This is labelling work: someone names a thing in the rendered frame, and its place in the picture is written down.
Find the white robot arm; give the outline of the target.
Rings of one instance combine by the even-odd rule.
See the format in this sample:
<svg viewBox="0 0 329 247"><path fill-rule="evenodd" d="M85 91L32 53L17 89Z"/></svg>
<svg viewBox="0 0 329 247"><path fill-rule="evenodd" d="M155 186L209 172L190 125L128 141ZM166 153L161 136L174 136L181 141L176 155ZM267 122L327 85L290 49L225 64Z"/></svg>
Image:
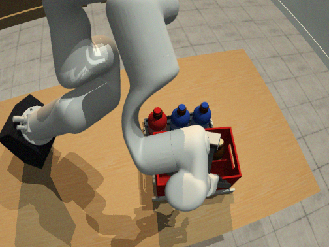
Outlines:
<svg viewBox="0 0 329 247"><path fill-rule="evenodd" d="M91 36L90 20L81 7L104 1L117 46L107 36ZM130 83L121 126L131 158L142 174L178 171L166 183L166 200L182 212L197 209L211 187L209 174L221 134L192 125L145 137L138 119L144 102L179 73L166 28L178 15L179 1L42 0L42 6L57 80L75 89L13 116L13 122L20 122L16 129L31 144L43 145L91 127L119 105L120 55Z"/></svg>

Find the brown bottle with cream cap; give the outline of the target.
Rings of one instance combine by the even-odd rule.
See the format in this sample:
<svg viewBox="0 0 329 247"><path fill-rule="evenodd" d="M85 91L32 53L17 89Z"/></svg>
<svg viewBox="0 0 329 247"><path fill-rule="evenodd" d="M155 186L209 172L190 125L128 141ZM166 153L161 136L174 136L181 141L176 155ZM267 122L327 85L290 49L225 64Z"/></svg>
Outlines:
<svg viewBox="0 0 329 247"><path fill-rule="evenodd" d="M214 160L221 160L222 157L224 156L224 154L225 154L225 145L224 145L223 139L220 139L220 143L219 143L217 153L214 153L214 155L213 155L213 161Z"/></svg>

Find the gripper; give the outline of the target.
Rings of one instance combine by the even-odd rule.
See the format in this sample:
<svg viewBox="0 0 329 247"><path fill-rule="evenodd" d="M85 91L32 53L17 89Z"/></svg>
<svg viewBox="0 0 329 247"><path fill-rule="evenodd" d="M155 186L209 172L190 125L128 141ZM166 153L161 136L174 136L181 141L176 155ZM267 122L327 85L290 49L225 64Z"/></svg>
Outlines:
<svg viewBox="0 0 329 247"><path fill-rule="evenodd" d="M167 173L167 175L172 176L173 174L177 173L177 171L175 172L171 172L171 173ZM212 196L215 192L217 188L229 188L231 187L231 184L228 183L226 180L222 180L222 177L219 177L219 174L209 174L210 176L210 180L211 180L211 189L208 192L207 197Z"/></svg>

